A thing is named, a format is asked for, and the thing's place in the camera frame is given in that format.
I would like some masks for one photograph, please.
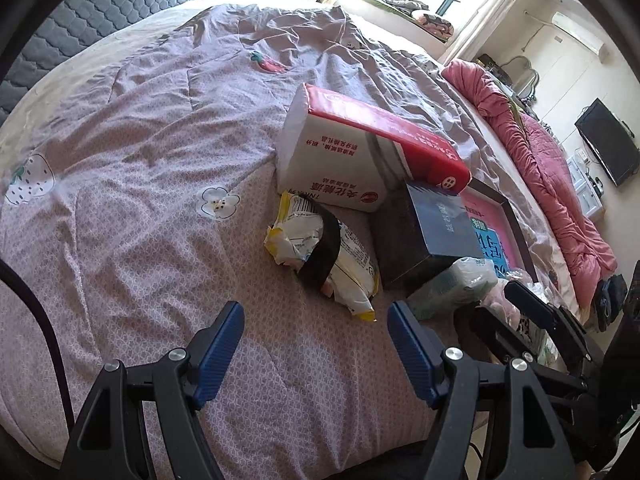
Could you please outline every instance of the black tape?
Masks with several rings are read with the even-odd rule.
[[[329,210],[306,194],[300,195],[312,203],[315,211],[322,218],[322,236],[308,260],[298,271],[298,278],[308,288],[320,290],[329,277],[340,253],[340,223]]]

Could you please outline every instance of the bed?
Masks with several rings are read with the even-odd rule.
[[[566,153],[537,120],[511,108],[508,97],[481,66],[454,59],[442,75],[489,121],[545,213],[574,282],[578,318],[585,322],[598,283],[610,278],[618,263],[582,214]]]
[[[287,72],[264,70],[254,52]],[[0,212],[0,251],[49,314],[76,413],[105,361],[155,360],[233,299],[246,329],[200,416],[227,479],[325,478],[425,439],[434,414],[386,334],[385,309],[397,298],[374,299],[376,323],[351,319],[262,246],[278,207],[274,140],[300,82],[449,139],[474,177],[512,201],[539,280],[551,286],[554,271],[577,314],[544,214],[441,68],[340,7],[195,0],[108,36],[41,79],[0,128],[3,167],[17,170]],[[198,215],[207,187],[239,197],[231,215]],[[334,211],[373,254],[366,215]],[[66,430],[46,346],[4,288],[0,304],[0,424],[55,465]],[[445,344],[458,343],[451,318],[430,325]],[[170,478],[157,418],[146,415],[158,476]]]

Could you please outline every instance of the blue gripper pad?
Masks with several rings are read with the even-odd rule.
[[[402,301],[389,307],[386,326],[415,395],[438,409],[449,391],[441,358],[444,345],[433,330],[420,326]]]
[[[216,398],[243,331],[244,309],[228,301],[213,325],[199,330],[187,346],[195,371],[189,381],[195,386],[191,400],[196,410]]]

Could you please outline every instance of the black cable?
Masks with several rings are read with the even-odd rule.
[[[49,354],[51,355],[51,361],[53,362],[53,369],[56,373],[56,380],[58,381],[58,389],[60,390],[60,399],[62,400],[62,409],[65,411],[66,427],[71,434],[71,430],[76,422],[74,418],[74,410],[71,405],[71,396],[69,395],[69,386],[66,383],[65,365],[62,362],[62,355],[60,354],[60,346],[58,346],[58,340],[56,339],[56,333],[53,330],[49,317],[44,311],[44,308],[35,297],[34,293],[27,286],[26,283],[18,276],[15,271],[9,267],[4,261],[0,259],[0,280],[8,286],[18,298],[27,306],[29,311],[36,319],[44,341],[47,343]]]
[[[471,446],[471,449],[473,449],[476,452],[476,455],[478,455],[480,462],[482,462],[482,453],[480,453],[478,446],[476,446],[476,444],[474,444],[473,442],[470,442],[469,445]]]

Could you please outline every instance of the pink comforter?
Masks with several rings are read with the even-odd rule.
[[[514,120],[507,97],[482,67],[453,60],[442,75],[471,103],[502,141],[553,229],[581,309],[589,309],[598,281],[618,266],[611,247],[585,218],[560,147],[535,120]]]

